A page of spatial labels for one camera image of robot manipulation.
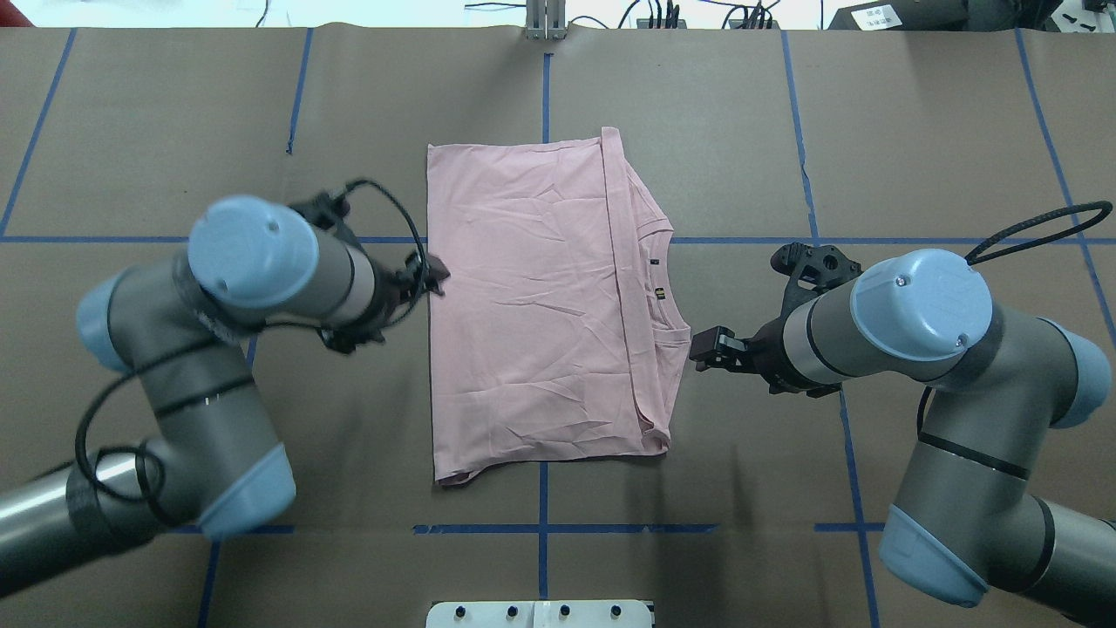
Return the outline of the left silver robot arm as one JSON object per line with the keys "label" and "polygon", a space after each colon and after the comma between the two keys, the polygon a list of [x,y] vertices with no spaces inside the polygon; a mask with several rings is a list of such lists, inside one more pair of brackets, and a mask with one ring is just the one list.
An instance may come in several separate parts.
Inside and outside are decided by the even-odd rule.
{"label": "left silver robot arm", "polygon": [[220,199],[183,250],[83,297],[81,342],[117,378],[84,410],[73,460],[4,493],[4,597],[179,526],[238,537],[292,504],[294,470],[243,342],[300,327],[350,354],[450,276],[421,242],[400,270],[374,261],[345,223],[350,194]]}

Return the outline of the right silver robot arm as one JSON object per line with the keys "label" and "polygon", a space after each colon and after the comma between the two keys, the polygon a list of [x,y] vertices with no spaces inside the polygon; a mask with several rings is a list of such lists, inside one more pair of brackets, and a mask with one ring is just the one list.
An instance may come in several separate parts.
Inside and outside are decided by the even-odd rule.
{"label": "right silver robot arm", "polygon": [[897,579],[972,608],[989,589],[1112,627],[1113,522],[1031,495],[1049,429],[1084,424],[1112,363],[1051,319],[997,303],[977,265],[925,248],[862,268],[835,247],[782,247],[785,303],[753,337],[695,334],[689,358],[818,398],[884,371],[931,392],[878,554]]}

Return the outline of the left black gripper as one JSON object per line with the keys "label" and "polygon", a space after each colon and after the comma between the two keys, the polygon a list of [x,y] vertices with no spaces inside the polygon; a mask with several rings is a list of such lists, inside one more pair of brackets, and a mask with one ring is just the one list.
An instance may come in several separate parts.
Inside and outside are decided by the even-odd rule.
{"label": "left black gripper", "polygon": [[412,251],[398,270],[371,262],[375,279],[371,299],[371,325],[387,327],[407,313],[421,297],[443,297],[450,270],[437,257]]}

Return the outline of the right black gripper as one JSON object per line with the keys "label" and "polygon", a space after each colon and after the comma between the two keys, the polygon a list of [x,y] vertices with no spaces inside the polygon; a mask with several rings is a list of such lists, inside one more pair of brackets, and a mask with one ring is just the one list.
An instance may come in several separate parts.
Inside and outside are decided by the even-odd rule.
{"label": "right black gripper", "polygon": [[814,381],[798,371],[785,348],[785,319],[764,323],[750,338],[737,338],[733,330],[714,326],[694,334],[687,359],[695,370],[754,373],[769,386],[770,394],[804,393],[817,399],[841,392],[840,383]]}

